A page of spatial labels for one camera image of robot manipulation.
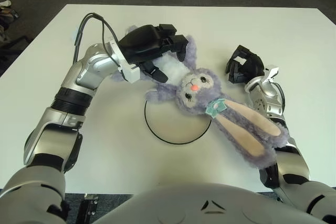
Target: white table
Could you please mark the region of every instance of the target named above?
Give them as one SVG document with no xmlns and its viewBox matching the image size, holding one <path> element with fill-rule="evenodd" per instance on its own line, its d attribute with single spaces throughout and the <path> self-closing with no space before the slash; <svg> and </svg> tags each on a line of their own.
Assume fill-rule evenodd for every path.
<svg viewBox="0 0 336 224">
<path fill-rule="evenodd" d="M 224 76 L 226 62 L 241 44 L 280 67 L 276 77 L 286 95 L 286 121 L 306 159 L 311 179 L 336 186 L 336 26 L 317 9 L 243 7 L 154 7 L 67 5 L 0 78 L 0 188 L 23 166 L 26 137 L 66 75 L 76 29 L 88 12 L 111 24 L 119 38 L 130 25 L 173 24 L 193 35 L 198 66 L 213 69 L 223 91 L 247 101 L 242 84 Z M 101 42 L 101 24 L 90 21 L 80 49 Z M 265 191 L 221 132 L 211 126 L 199 140 L 174 146 L 158 140 L 144 117 L 150 82 L 105 79 L 81 129 L 84 141 L 66 174 L 70 193 L 139 193 L 158 185 L 214 182 Z"/>
</svg>

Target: long pink ear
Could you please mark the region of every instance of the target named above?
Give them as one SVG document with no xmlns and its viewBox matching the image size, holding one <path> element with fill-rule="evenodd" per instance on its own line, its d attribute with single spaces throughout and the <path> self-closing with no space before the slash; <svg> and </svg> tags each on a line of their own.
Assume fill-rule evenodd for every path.
<svg viewBox="0 0 336 224">
<path fill-rule="evenodd" d="M 278 126 L 253 109 L 231 100 L 225 100 L 224 103 L 267 134 L 272 136 L 279 136 L 281 134 L 281 130 Z"/>
<path fill-rule="evenodd" d="M 183 64 L 191 70 L 196 69 L 196 52 L 197 52 L 197 47 L 195 40 L 192 36 L 188 35 L 186 36 L 186 39 L 188 40 L 188 45 L 186 46 L 186 53 L 185 53 L 185 58 L 183 61 Z"/>
<path fill-rule="evenodd" d="M 261 157 L 265 154 L 265 147 L 255 139 L 246 129 L 234 124 L 230 120 L 226 119 L 221 114 L 217 114 L 216 118 L 227 132 L 233 137 L 240 148 L 247 152 L 252 157 Z"/>
</svg>

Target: bunny face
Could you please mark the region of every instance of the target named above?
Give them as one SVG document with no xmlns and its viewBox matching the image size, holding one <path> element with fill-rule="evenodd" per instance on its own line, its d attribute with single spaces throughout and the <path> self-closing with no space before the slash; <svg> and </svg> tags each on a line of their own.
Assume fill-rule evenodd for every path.
<svg viewBox="0 0 336 224">
<path fill-rule="evenodd" d="M 218 77 L 209 69 L 188 73 L 176 90 L 177 105 L 193 114 L 204 114 L 207 105 L 221 96 Z"/>
</svg>

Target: stuffed animal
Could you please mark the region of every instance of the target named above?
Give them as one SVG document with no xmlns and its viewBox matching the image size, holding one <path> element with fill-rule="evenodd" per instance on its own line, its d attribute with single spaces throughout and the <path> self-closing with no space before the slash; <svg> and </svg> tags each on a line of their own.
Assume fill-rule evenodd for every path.
<svg viewBox="0 0 336 224">
<path fill-rule="evenodd" d="M 147 101 L 175 99 L 181 110 L 193 115 L 208 114 L 246 161 L 259 169 L 272 165 L 276 161 L 274 148 L 285 146 L 288 130 L 222 93 L 215 73 L 196 68 L 195 41 L 190 36 L 187 40 L 184 62 L 179 62 L 171 52 L 153 61 L 168 81 L 154 81 L 156 89 L 146 93 Z"/>
</svg>

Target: plush toy arm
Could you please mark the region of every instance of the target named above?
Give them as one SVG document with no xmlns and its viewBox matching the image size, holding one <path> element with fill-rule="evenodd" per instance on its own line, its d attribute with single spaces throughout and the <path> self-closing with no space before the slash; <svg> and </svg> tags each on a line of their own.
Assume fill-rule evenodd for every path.
<svg viewBox="0 0 336 224">
<path fill-rule="evenodd" d="M 163 85 L 157 85 L 156 89 L 149 90 L 146 93 L 146 100 L 152 103 L 159 103 L 172 100 L 176 96 L 176 91 Z"/>
<path fill-rule="evenodd" d="M 111 76 L 113 81 L 124 81 L 124 77 L 122 76 L 122 74 L 119 71 L 116 71 L 112 74 Z"/>
<path fill-rule="evenodd" d="M 196 43 L 195 43 L 194 38 L 190 35 L 186 36 L 186 39 L 188 40 L 188 44 L 185 49 L 186 50 L 185 58 L 182 64 L 184 64 L 190 70 L 195 70 L 196 69 L 196 59 L 197 59 Z M 178 60 L 175 52 L 168 51 L 167 54 L 175 58 L 176 60 Z"/>
</svg>

